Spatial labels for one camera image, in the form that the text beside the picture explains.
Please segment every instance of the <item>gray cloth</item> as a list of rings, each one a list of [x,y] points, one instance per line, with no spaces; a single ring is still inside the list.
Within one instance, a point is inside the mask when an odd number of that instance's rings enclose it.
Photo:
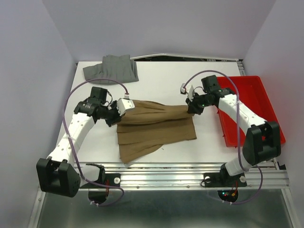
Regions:
[[[137,67],[134,60],[130,60],[130,55],[124,56],[105,56],[103,63],[95,66],[83,68],[85,79],[105,78],[116,80],[120,83],[137,82]],[[93,84],[111,85],[112,81],[94,81]]]

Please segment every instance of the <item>wall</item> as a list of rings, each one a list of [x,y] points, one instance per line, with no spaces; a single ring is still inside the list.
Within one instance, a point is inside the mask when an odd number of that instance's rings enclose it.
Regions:
[[[303,12],[302,0],[277,0],[244,60],[248,75],[261,76],[284,131],[280,160],[286,164],[299,216],[304,215]]]
[[[75,64],[40,0],[0,2],[0,227],[27,227]]]
[[[42,0],[76,60],[154,53],[244,58],[275,0]]]

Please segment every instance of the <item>white tabletop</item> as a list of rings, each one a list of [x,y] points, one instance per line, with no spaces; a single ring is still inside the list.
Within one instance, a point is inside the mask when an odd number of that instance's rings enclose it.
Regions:
[[[79,62],[72,88],[84,82],[83,68],[100,62]],[[186,105],[186,96],[180,94],[180,86],[191,76],[202,70],[218,70],[228,76],[239,76],[236,62],[137,62],[139,82],[127,83],[130,99],[151,100],[165,105]],[[201,86],[202,74],[192,80]],[[89,97],[93,84],[85,84],[74,92],[66,108],[69,124],[74,108],[79,101]],[[124,96],[120,85],[103,85],[114,99]],[[159,150],[145,155],[134,162],[227,162],[236,157],[235,148],[227,148],[215,107],[207,107],[202,115],[193,117],[196,140],[183,141],[162,146]],[[61,127],[59,139],[63,136]],[[78,152],[81,162],[121,162],[117,144],[116,126],[108,127],[99,120],[87,135]]]

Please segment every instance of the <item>brown cloth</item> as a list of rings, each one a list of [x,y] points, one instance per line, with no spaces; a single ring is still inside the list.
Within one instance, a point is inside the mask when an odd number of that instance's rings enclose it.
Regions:
[[[186,105],[162,105],[133,100],[135,108],[117,126],[120,159],[129,163],[164,144],[196,139],[192,114]]]

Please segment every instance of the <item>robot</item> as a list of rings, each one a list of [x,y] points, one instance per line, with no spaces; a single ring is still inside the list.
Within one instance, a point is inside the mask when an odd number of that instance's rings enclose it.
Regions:
[[[216,106],[237,121],[237,95],[229,88],[221,88],[215,75],[202,80],[205,94],[199,95],[190,84],[183,84],[180,93],[187,95],[188,113],[201,115],[205,107]],[[74,169],[74,157],[70,140],[73,141],[77,153],[87,133],[97,120],[104,119],[109,127],[118,123],[128,110],[134,108],[134,103],[128,98],[121,98],[108,105],[108,91],[92,87],[90,96],[79,102],[74,110],[69,125],[70,136],[65,134],[54,151],[46,159],[40,158],[36,168],[40,188],[44,192],[62,196],[74,197],[79,188],[87,182],[105,184],[105,169],[102,165],[87,164],[82,168],[88,181],[81,178],[81,173]],[[256,115],[239,101],[239,126],[246,134],[242,153],[239,157],[223,164],[219,172],[206,173],[202,180],[205,188],[231,187],[237,183],[245,187],[244,172],[260,162],[270,160],[280,155],[280,128],[276,122],[268,122]],[[236,199],[222,198],[226,201]]]

